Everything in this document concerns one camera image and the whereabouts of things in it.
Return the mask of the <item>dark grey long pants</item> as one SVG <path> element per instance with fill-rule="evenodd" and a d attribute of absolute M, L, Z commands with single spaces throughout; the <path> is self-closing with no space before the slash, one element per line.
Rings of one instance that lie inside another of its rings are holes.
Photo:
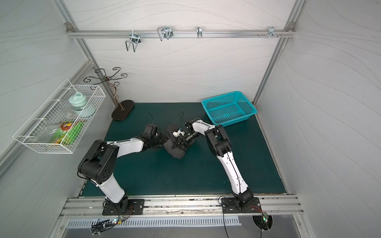
<path fill-rule="evenodd" d="M 169 124 L 163 134 L 167 139 L 163 147 L 172 157 L 177 159 L 185 156 L 186 150 L 194 144 L 199 136 L 199 133 L 196 131 L 187 131 L 179 128 L 175 122 Z"/>

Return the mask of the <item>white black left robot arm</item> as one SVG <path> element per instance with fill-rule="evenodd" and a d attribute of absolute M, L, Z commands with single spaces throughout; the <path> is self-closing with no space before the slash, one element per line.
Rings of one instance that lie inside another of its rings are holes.
<path fill-rule="evenodd" d="M 131 208 L 128 194 L 120 187 L 114 176 L 118 158 L 163 146 L 168 138 L 159 127 L 147 124 L 144 132 L 136 137 L 119 141 L 96 140 L 80 162 L 77 175 L 91 181 L 105 195 L 107 209 L 125 214 Z"/>

